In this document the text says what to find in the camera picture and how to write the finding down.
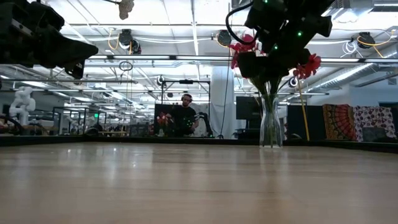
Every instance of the man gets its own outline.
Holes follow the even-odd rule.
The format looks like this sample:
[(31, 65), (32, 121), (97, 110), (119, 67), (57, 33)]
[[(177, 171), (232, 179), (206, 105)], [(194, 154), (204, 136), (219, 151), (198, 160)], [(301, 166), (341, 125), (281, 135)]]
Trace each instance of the man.
[(182, 105), (175, 106), (172, 112), (167, 115), (169, 118), (173, 118), (176, 137), (193, 134), (195, 128), (199, 126), (199, 122), (195, 120), (195, 110), (189, 107), (192, 102), (192, 96), (184, 94), (181, 100)]

